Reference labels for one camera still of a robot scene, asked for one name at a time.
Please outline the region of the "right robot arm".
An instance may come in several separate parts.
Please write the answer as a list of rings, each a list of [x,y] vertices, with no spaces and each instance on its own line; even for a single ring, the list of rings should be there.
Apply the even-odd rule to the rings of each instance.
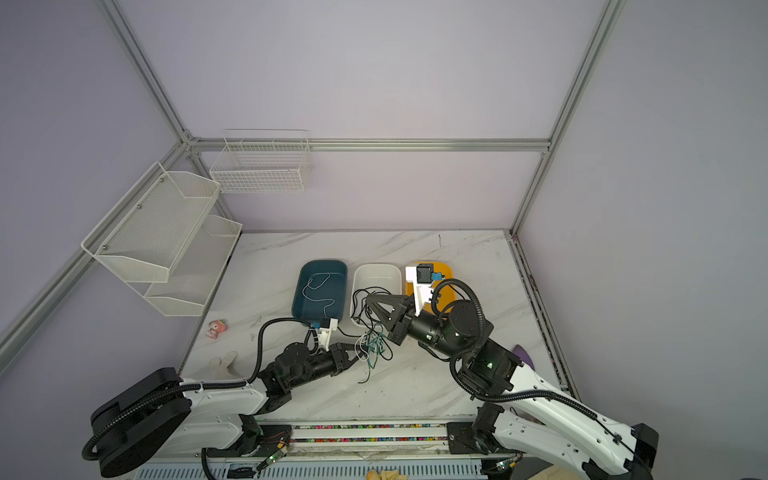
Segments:
[[[658,434],[645,424],[612,420],[567,395],[491,338],[492,323],[469,285],[445,279],[414,295],[371,294],[362,310],[394,344],[410,337],[445,358],[458,387],[478,402],[471,425],[484,453],[514,451],[581,479],[650,479]]]

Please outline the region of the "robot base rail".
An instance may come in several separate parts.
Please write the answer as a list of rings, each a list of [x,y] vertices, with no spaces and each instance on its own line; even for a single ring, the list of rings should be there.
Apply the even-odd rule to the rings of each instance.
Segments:
[[[522,455],[485,453],[466,421],[266,423],[245,456],[160,456],[132,479],[508,479]]]

